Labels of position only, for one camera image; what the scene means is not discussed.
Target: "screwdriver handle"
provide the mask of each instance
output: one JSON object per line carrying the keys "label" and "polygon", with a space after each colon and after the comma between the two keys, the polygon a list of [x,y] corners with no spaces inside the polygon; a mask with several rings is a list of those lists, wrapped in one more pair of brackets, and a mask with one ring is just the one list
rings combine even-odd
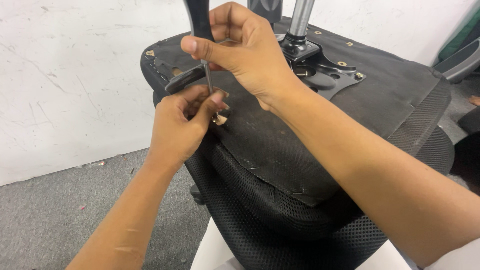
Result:
{"label": "screwdriver handle", "polygon": [[190,17],[192,36],[215,42],[210,27],[209,0],[183,0]]}

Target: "right hand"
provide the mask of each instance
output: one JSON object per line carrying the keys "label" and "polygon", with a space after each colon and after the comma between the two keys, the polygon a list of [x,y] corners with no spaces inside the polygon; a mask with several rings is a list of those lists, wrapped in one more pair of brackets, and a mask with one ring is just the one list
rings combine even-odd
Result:
{"label": "right hand", "polygon": [[233,41],[217,44],[187,36],[182,39],[181,48],[197,60],[211,62],[214,71],[232,72],[264,110],[270,110],[279,95],[300,82],[288,66],[270,23],[263,17],[230,2],[210,11],[210,25],[216,41]]}

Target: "left hand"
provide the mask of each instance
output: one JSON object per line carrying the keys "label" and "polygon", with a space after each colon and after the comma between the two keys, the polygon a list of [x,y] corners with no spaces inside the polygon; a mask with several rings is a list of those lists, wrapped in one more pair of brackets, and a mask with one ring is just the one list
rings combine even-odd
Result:
{"label": "left hand", "polygon": [[[164,97],[157,105],[152,142],[145,165],[179,170],[202,142],[215,112],[227,107],[219,88],[209,96],[205,85]],[[190,121],[188,116],[195,115]]]}

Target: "forearm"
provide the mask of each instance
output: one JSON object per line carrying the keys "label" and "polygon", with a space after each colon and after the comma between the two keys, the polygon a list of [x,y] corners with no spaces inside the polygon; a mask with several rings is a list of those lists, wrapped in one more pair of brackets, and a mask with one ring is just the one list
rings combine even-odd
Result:
{"label": "forearm", "polygon": [[144,165],[67,269],[141,269],[160,202],[175,172]]}
{"label": "forearm", "polygon": [[428,266],[480,237],[478,196],[370,132],[307,87],[295,86],[290,98],[279,98],[272,112],[419,265]]}

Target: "white wall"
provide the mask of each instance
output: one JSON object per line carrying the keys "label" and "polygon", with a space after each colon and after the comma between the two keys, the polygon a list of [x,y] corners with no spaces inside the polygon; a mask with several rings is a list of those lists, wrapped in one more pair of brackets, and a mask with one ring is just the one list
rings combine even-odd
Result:
{"label": "white wall", "polygon": [[[430,65],[474,1],[317,0],[311,23]],[[0,185],[148,147],[141,52],[189,28],[181,0],[0,0]]]}

